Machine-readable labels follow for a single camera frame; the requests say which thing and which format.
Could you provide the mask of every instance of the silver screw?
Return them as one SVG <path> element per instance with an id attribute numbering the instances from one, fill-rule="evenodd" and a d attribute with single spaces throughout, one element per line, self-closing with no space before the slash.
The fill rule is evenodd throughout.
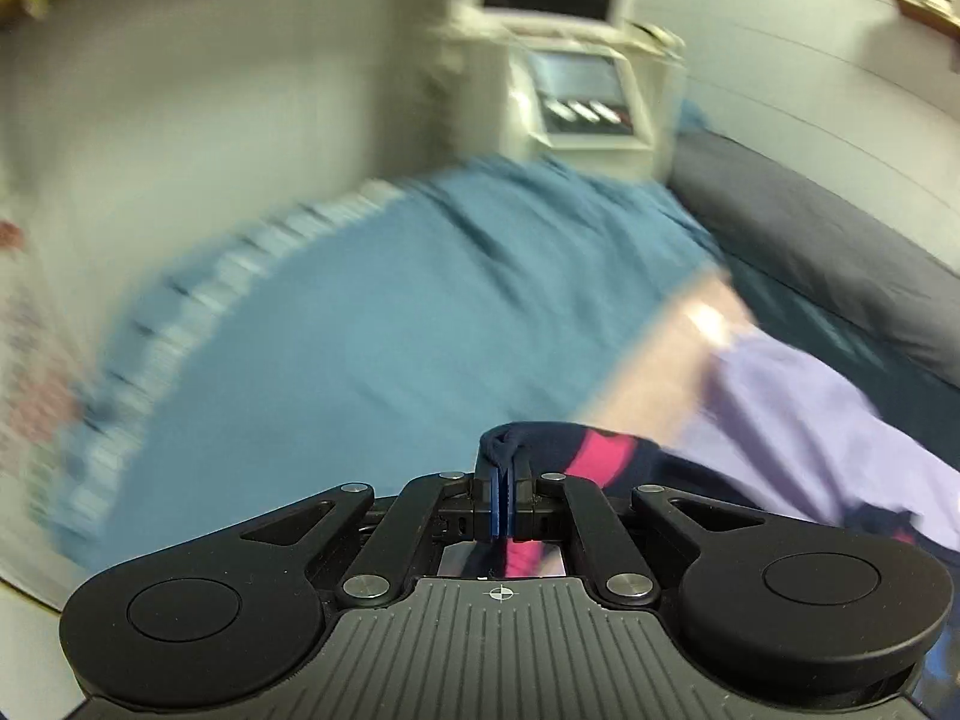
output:
<path id="1" fill-rule="evenodd" d="M 376 574 L 357 574 L 344 582 L 344 593 L 353 598 L 379 598 L 390 589 L 390 583 Z"/>
<path id="2" fill-rule="evenodd" d="M 642 598 L 654 589 L 654 583 L 642 574 L 614 574 L 607 579 L 607 589 L 621 598 Z"/>

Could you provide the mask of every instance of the blue bed sheet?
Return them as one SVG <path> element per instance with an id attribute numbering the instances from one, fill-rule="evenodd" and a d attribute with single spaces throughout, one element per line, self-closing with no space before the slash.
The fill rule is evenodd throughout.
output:
<path id="1" fill-rule="evenodd" d="M 328 216 L 141 295 L 68 437 L 69 557 L 100 570 L 333 485 L 470 469 L 491 425 L 583 405 L 716 255 L 663 187 L 552 162 L 475 162 L 317 235 Z"/>

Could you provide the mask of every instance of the white wall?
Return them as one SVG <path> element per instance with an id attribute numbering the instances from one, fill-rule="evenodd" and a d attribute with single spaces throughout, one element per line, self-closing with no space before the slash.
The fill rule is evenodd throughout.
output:
<path id="1" fill-rule="evenodd" d="M 89 361 L 172 252 L 421 166 L 416 26 L 443 0 L 60 0 L 11 35 L 30 233 Z"/>
<path id="2" fill-rule="evenodd" d="M 890 0 L 640 0 L 719 129 L 960 269 L 953 44 Z"/>

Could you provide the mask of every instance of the white machine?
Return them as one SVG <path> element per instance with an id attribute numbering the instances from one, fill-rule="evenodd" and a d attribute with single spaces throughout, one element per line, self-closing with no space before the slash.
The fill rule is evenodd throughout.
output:
<path id="1" fill-rule="evenodd" d="M 630 23 L 634 0 L 451 0 L 431 30 L 438 155 L 552 154 L 627 180 L 669 170 L 683 42 Z"/>

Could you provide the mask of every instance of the blue cloth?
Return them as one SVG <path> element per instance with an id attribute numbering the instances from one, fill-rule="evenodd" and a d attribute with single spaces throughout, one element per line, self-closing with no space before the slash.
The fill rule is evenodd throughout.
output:
<path id="1" fill-rule="evenodd" d="M 656 184 L 500 159 L 412 184 L 219 317 L 162 383 L 102 517 L 78 454 L 61 547 L 101 570 L 351 480 L 389 495 L 470 469 L 491 425 L 583 405 L 714 256 Z"/>

